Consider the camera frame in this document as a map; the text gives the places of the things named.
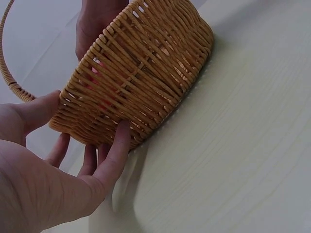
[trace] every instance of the red object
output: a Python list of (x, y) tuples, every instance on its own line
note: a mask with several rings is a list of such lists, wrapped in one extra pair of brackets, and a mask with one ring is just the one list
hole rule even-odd
[[(93, 67), (92, 67), (92, 72), (94, 72), (95, 74), (98, 74), (98, 71), (97, 71), (95, 68), (93, 68)], [(95, 84), (99, 84), (98, 81), (96, 81), (96, 80), (93, 79), (93, 78), (91, 78), (90, 80), (91, 80), (93, 83), (95, 83)], [(90, 86), (90, 85), (88, 85), (87, 88), (90, 89), (90, 90), (93, 90), (92, 86)], [(115, 89), (114, 87), (110, 87), (110, 88), (111, 88), (111, 90), (113, 90), (113, 91), (117, 91), (117, 89)], [(106, 103), (107, 105), (111, 105), (111, 102), (109, 102), (108, 100), (103, 100), (103, 102)]]

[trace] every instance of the wicker strand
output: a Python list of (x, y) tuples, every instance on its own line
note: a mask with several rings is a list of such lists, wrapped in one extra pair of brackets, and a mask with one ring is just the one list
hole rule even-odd
[(14, 0), (10, 0), (9, 4), (7, 5), (7, 7), (4, 11), (4, 14), (3, 14), (3, 17), (1, 20), (1, 24), (0, 24), (0, 70), (1, 70), (1, 73), (2, 73), (2, 76), (4, 78), (5, 83), (9, 86), (9, 88), (12, 90), (12, 92), (16, 96), (18, 96), (22, 101), (28, 102), (28, 101), (34, 100), (35, 96), (30, 94), (26, 90), (24, 90), (20, 85), (18, 85), (16, 80), (11, 75), (11, 73), (10, 73), (6, 63), (5, 63), (5, 59), (4, 59), (4, 55), (3, 55), (3, 47), (2, 47), (3, 29), (4, 29), (6, 18), (9, 14), (9, 11), (10, 11), (13, 3), (14, 3)]

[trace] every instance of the tan wicker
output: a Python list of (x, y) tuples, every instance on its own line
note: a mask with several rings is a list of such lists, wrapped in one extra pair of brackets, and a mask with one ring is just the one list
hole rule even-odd
[[(2, 18), (1, 42), (13, 2)], [(189, 0), (135, 0), (104, 29), (74, 70), (50, 127), (98, 146), (111, 144), (118, 122), (127, 119), (135, 148), (182, 100), (212, 45), (211, 28)], [(0, 67), (19, 98), (35, 98), (8, 71), (2, 43)]]

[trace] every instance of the wicker basket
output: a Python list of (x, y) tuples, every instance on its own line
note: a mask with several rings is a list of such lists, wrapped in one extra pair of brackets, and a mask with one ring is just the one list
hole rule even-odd
[[(0, 26), (0, 40), (7, 14)], [(131, 121), (131, 148), (143, 142), (180, 103), (211, 54), (213, 33), (189, 0), (135, 0), (103, 31), (74, 70), (50, 121), (84, 144), (112, 144), (118, 122)], [(22, 89), (5, 64), (10, 89)]]

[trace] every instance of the hand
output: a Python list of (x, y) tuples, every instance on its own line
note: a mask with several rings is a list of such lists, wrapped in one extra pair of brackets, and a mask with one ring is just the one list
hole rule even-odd
[(90, 215), (121, 175), (130, 147), (128, 122), (119, 124), (111, 148), (87, 145), (78, 177), (58, 169), (70, 136), (60, 135), (47, 160), (26, 149), (26, 135), (46, 124), (59, 92), (24, 104), (0, 105), (1, 232), (40, 232)]
[(76, 55), (79, 60), (127, 4), (128, 0), (82, 0), (76, 25)]

